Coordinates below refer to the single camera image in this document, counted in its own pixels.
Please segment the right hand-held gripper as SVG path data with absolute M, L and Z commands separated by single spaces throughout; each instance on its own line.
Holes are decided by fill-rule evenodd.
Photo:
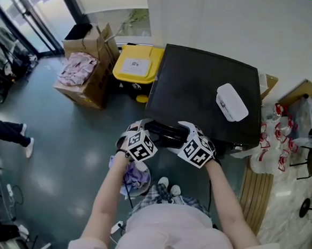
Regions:
M 190 122 L 179 121 L 178 124 L 189 131 L 187 142 L 175 152 L 178 157 L 197 168 L 201 168 L 209 160 L 215 159 L 215 146 L 212 141 L 203 134 L 200 128 Z

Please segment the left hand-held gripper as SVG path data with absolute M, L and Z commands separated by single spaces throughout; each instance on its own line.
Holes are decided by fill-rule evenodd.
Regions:
M 125 151 L 127 157 L 136 162 L 143 162 L 152 158 L 157 153 L 157 148 L 150 138 L 146 124 L 151 124 L 152 119 L 141 119 L 129 125 L 116 142 L 116 148 Z

